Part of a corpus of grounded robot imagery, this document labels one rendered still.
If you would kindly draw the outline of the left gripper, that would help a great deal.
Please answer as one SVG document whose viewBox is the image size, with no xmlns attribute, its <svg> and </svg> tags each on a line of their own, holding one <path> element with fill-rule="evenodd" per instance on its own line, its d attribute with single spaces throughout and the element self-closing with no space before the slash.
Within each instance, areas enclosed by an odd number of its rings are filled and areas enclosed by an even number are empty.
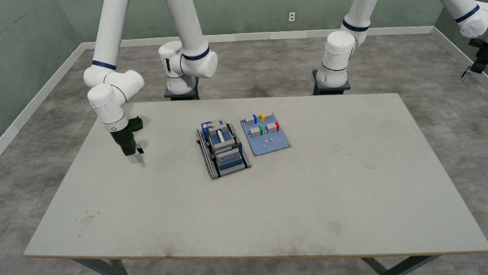
<svg viewBox="0 0 488 275">
<path fill-rule="evenodd" d="M 469 41 L 469 45 L 480 48 L 479 51 L 476 54 L 476 61 L 474 61 L 474 64 L 472 66 L 468 65 L 466 68 L 465 72 L 461 76 L 462 79 L 460 82 L 465 83 L 466 80 L 469 78 L 470 74 L 481 74 L 485 67 L 488 64 L 488 34 L 487 36 L 483 39 L 471 39 Z"/>
</svg>

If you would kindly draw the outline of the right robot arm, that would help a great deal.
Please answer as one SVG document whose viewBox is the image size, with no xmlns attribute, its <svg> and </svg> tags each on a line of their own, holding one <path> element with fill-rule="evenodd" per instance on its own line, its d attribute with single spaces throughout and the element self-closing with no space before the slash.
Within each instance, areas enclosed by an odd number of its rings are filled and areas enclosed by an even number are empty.
<svg viewBox="0 0 488 275">
<path fill-rule="evenodd" d="M 129 1 L 104 0 L 92 67 L 84 73 L 84 82 L 92 88 L 87 97 L 105 125 L 121 121 L 125 116 L 122 106 L 145 85 L 135 71 L 115 72 Z M 217 54 L 203 38 L 193 0 L 165 1 L 180 41 L 166 43 L 158 52 L 168 91 L 183 94 L 196 86 L 194 76 L 214 76 Z"/>
</svg>

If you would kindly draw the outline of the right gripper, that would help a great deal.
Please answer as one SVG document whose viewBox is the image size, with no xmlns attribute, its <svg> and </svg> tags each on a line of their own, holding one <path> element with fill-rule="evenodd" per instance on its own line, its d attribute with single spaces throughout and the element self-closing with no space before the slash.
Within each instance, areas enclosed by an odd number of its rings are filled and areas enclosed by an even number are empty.
<svg viewBox="0 0 488 275">
<path fill-rule="evenodd" d="M 138 116 L 133 119 L 124 118 L 116 124 L 105 125 L 105 129 L 110 132 L 114 141 L 121 146 L 125 156 L 135 156 L 138 163 L 143 163 L 144 160 L 140 154 L 144 153 L 140 142 L 135 142 L 133 132 L 143 128 L 143 121 Z M 136 152 L 136 148 L 137 151 Z"/>
</svg>

